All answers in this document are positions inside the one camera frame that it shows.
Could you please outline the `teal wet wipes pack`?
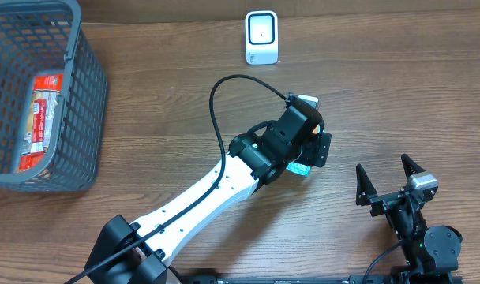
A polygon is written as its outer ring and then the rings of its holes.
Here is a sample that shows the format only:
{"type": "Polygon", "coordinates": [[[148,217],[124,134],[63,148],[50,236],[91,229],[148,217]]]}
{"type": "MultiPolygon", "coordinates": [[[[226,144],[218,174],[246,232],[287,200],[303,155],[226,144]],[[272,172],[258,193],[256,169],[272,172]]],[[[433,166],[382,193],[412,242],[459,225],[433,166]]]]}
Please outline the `teal wet wipes pack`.
{"type": "Polygon", "coordinates": [[[298,174],[298,175],[301,175],[301,176],[304,176],[304,177],[308,177],[310,175],[310,172],[311,172],[311,167],[307,166],[307,165],[304,165],[304,164],[301,164],[301,163],[291,162],[287,165],[287,170],[289,170],[290,172],[292,172],[294,174],[298,174]]]}

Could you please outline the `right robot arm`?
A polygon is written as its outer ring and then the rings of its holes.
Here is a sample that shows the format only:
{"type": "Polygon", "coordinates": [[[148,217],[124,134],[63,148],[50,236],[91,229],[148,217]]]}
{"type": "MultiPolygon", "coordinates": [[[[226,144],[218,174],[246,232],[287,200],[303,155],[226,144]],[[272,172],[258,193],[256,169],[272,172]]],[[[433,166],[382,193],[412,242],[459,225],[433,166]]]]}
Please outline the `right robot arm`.
{"type": "Polygon", "coordinates": [[[366,269],[362,283],[461,283],[452,272],[459,267],[463,237],[451,226],[426,224],[424,205],[438,190],[438,180],[407,154],[401,155],[407,183],[397,192],[380,195],[362,165],[355,167],[356,204],[370,206],[373,217],[383,215],[395,231],[397,242],[366,269]],[[407,264],[393,267],[388,275],[373,275],[375,266],[388,254],[402,249],[407,264]]]}

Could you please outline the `orange tissue pack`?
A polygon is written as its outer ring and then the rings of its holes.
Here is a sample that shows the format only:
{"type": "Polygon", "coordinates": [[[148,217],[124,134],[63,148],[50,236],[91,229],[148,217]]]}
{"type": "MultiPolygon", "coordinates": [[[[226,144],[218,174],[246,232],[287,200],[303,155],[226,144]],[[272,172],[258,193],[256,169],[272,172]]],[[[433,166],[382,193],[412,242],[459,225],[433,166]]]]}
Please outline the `orange tissue pack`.
{"type": "Polygon", "coordinates": [[[324,123],[321,122],[319,125],[317,125],[314,130],[312,131],[313,135],[320,135],[324,132],[324,123]]]}

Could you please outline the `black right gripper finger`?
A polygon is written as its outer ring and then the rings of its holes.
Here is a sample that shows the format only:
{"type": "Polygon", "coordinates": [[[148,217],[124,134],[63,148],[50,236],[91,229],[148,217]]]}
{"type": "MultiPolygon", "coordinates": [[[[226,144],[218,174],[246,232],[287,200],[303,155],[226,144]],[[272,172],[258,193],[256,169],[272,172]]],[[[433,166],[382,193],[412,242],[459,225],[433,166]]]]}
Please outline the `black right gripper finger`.
{"type": "Polygon", "coordinates": [[[358,164],[355,170],[357,179],[356,204],[358,206],[370,205],[371,200],[377,197],[377,190],[361,164],[358,164]]]}
{"type": "Polygon", "coordinates": [[[425,171],[407,154],[401,155],[401,162],[403,164],[404,173],[407,178],[413,174],[420,174],[425,171]]]}

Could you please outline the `red orange snack bag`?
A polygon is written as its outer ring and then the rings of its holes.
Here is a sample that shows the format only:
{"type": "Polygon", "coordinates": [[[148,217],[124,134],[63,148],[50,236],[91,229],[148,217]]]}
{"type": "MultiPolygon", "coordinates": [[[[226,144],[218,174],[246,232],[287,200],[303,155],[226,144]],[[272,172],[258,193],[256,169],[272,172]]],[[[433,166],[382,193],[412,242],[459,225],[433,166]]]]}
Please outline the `red orange snack bag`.
{"type": "Polygon", "coordinates": [[[18,172],[30,170],[40,163],[49,148],[62,80],[62,73],[34,78],[18,172]]]}

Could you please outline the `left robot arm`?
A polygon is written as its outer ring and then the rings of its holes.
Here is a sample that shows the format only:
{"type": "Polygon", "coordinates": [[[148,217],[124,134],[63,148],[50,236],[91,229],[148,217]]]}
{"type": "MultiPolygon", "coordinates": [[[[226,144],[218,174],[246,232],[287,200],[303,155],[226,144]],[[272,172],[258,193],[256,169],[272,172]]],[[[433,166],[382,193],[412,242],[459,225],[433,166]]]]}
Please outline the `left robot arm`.
{"type": "Polygon", "coordinates": [[[94,283],[165,283],[174,258],[215,217],[274,182],[291,163],[326,163],[331,136],[319,100],[290,94],[275,121],[236,136],[220,161],[185,192],[133,222],[102,228],[84,271],[94,283]]]}

